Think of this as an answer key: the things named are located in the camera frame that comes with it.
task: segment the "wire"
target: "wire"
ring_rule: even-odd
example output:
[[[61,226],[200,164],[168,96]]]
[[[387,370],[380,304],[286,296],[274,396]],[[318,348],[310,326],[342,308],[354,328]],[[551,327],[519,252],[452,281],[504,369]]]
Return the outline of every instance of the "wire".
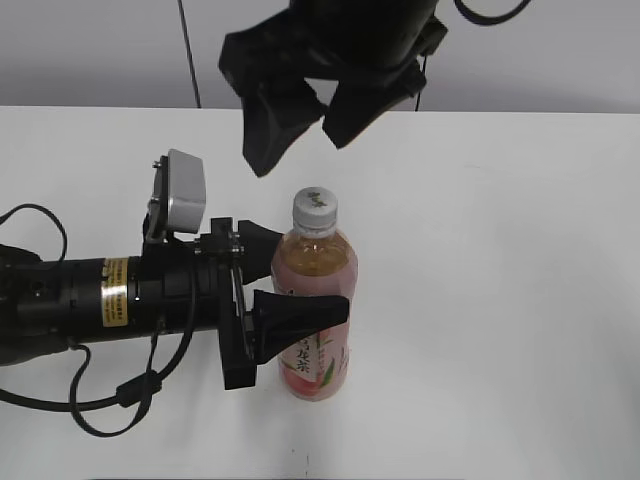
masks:
[[[475,25],[480,25],[481,27],[492,27],[494,25],[500,25],[501,23],[508,22],[512,18],[522,12],[531,0],[522,0],[516,8],[511,10],[510,12],[505,13],[504,15],[498,15],[497,17],[488,17],[486,15],[482,15],[480,13],[471,10],[463,0],[453,0],[453,3],[458,8],[458,11],[462,14],[464,18],[469,20],[471,23]]]
[[[164,380],[169,375],[171,375],[171,373],[176,369],[178,364],[182,361],[184,354],[187,352],[187,349],[189,348],[189,344],[191,343],[191,337],[193,337],[193,332],[195,330],[196,310],[197,310],[197,304],[198,304],[198,296],[197,296],[198,280],[195,273],[195,265],[193,264],[193,252],[189,247],[187,247],[187,245],[184,242],[182,242],[181,240],[178,240],[173,235],[168,235],[167,241],[169,243],[173,243],[175,245],[180,246],[182,249],[184,249],[184,251],[187,253],[189,257],[187,261],[189,262],[189,269],[188,269],[189,290],[190,290],[191,298],[189,302],[189,313],[187,316],[187,324],[185,325],[184,331],[182,332],[182,338],[180,339],[178,348],[176,349],[175,353],[173,354],[173,356],[171,357],[167,365],[165,365],[165,367],[162,370],[160,370],[159,375],[161,380]]]
[[[182,0],[178,0],[178,10],[180,11],[180,24],[182,25],[184,46],[187,50],[187,61],[189,62],[189,73],[191,75],[191,86],[193,87],[193,95],[196,98],[196,107],[202,108],[202,102],[200,101],[200,88],[198,88],[198,79],[196,77],[196,67],[193,63],[191,41],[189,40],[189,29],[187,28],[187,17],[184,13],[184,5],[182,4]]]
[[[67,256],[67,246],[68,246],[67,232],[65,231],[64,226],[62,225],[62,222],[58,219],[58,217],[56,217],[53,214],[53,212],[51,210],[49,210],[48,208],[43,207],[42,205],[38,205],[38,204],[35,204],[35,203],[23,203],[22,205],[18,205],[17,207],[12,208],[11,210],[9,210],[4,215],[0,216],[0,225],[5,223],[15,213],[19,212],[20,210],[37,210],[38,212],[43,213],[44,215],[49,217],[49,219],[58,228],[58,231],[60,232],[60,235],[62,235],[62,252],[60,253],[60,258],[58,258],[58,261],[52,267],[52,268],[56,268],[58,265],[60,265],[64,261],[64,258]]]
[[[422,76],[424,77],[425,72],[427,71],[427,56],[424,56],[422,60]],[[418,99],[416,100],[416,112],[420,110],[420,100],[422,100],[422,90],[418,92]]]
[[[153,357],[156,354],[159,333],[160,322],[158,321],[156,324],[156,330],[153,332],[153,336],[151,337],[151,352],[149,353],[149,358],[147,359],[147,368],[144,372],[144,375],[142,376],[142,395],[140,398],[140,402],[138,403],[138,409],[136,410],[136,414],[134,415],[131,422],[129,422],[129,425],[115,432],[103,432],[101,430],[98,430],[97,428],[91,426],[80,413],[80,410],[78,409],[77,398],[78,386],[80,384],[82,375],[84,374],[85,370],[89,366],[89,362],[91,361],[91,350],[89,350],[89,347],[85,345],[75,345],[72,347],[73,350],[82,350],[85,353],[85,360],[74,375],[73,380],[71,381],[71,386],[69,388],[69,405],[71,406],[71,416],[82,430],[93,435],[94,437],[117,437],[118,435],[122,435],[123,433],[128,432],[133,427],[135,427],[149,412],[154,393],[151,387],[153,377]]]

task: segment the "plastic bottle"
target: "plastic bottle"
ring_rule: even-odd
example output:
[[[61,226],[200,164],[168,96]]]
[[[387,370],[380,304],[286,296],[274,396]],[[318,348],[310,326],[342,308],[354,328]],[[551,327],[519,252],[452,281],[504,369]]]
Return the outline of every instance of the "plastic bottle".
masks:
[[[293,230],[286,234],[272,263],[277,293],[342,295],[353,299],[358,260],[336,229],[338,201],[321,187],[305,188],[293,202]],[[344,383],[349,364],[349,322],[296,343],[279,355],[280,376],[297,397],[317,401]]]

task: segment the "white tabletop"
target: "white tabletop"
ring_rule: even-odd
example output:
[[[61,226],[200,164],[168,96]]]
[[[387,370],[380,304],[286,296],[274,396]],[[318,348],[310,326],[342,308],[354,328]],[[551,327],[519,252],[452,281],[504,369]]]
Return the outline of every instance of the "white tabletop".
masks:
[[[205,160],[207,217],[285,230],[299,188],[332,189],[360,259],[342,391],[298,400],[272,362],[225,392],[199,333],[123,437],[0,405],[1,478],[640,478],[640,116],[390,113],[338,153],[313,128],[260,180],[241,141],[238,111],[0,108],[0,210],[54,210],[69,258],[126,256],[169,148]],[[0,242],[60,245],[36,213]],[[147,351],[96,345],[81,399]],[[0,368],[0,387],[65,400],[81,360]]]

